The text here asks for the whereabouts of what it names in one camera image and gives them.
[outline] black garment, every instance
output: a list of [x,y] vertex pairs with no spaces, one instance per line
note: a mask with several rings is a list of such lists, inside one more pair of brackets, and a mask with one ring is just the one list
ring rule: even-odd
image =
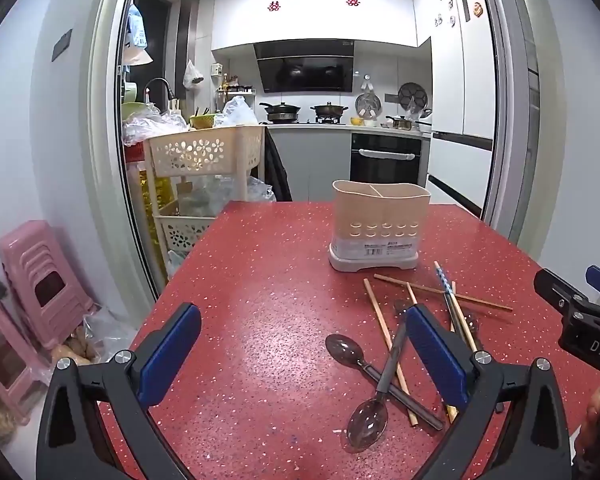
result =
[[[251,176],[258,176],[258,168],[251,170]],[[285,167],[273,142],[269,129],[264,128],[264,182],[273,188],[277,202],[292,202],[291,190],[286,180]]]

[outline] countertop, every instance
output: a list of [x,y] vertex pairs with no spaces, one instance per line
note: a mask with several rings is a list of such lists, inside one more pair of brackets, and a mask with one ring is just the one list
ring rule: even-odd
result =
[[396,128],[382,128],[381,126],[354,126],[353,124],[316,124],[316,123],[294,123],[294,124],[266,124],[269,130],[350,130],[354,133],[389,135],[397,137],[411,137],[413,139],[430,140],[431,132],[420,130],[398,130]]
[[[377,269],[339,273],[328,262],[328,203],[232,202],[169,282],[135,344],[183,301],[202,311],[200,338],[163,402],[151,414],[197,479],[409,479],[442,433],[412,428],[391,403],[382,440],[361,454],[341,447],[341,430],[373,395],[362,375],[337,364],[324,339],[333,332],[358,341],[381,368],[387,350],[363,286],[371,280],[391,330],[392,302],[405,291],[373,279]],[[453,205],[431,205],[414,270],[380,272],[439,287],[438,260],[458,293],[512,306],[512,314],[471,307],[480,339],[496,359],[530,364],[548,358],[564,399],[570,431],[582,420],[600,374],[559,349],[560,315],[533,290],[538,265],[477,218]],[[439,319],[438,295],[416,290]],[[442,402],[413,347],[401,359],[412,395],[445,418]],[[128,473],[140,474],[115,426],[105,420]],[[504,421],[494,415],[467,471],[481,471]]]

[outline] faucet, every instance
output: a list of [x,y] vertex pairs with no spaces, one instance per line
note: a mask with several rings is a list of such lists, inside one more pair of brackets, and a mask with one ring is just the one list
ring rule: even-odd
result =
[[168,103],[172,99],[175,99],[175,96],[173,95],[173,92],[171,91],[171,87],[169,86],[169,82],[165,78],[163,78],[163,77],[154,77],[153,79],[151,79],[146,85],[144,85],[144,88],[142,88],[142,93],[140,95],[144,98],[144,94],[146,93],[146,89],[154,81],[162,81],[164,83],[164,85],[167,87],[167,110],[168,110],[169,109],[169,104]]

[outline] oven door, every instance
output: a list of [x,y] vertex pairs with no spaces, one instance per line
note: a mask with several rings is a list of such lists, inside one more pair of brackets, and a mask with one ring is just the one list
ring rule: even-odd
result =
[[352,134],[350,179],[369,184],[418,183],[422,141]]

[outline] stove burner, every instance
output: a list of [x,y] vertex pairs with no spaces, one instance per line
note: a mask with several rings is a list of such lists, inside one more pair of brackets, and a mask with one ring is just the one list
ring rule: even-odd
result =
[[340,117],[316,116],[315,122],[318,124],[340,124]]

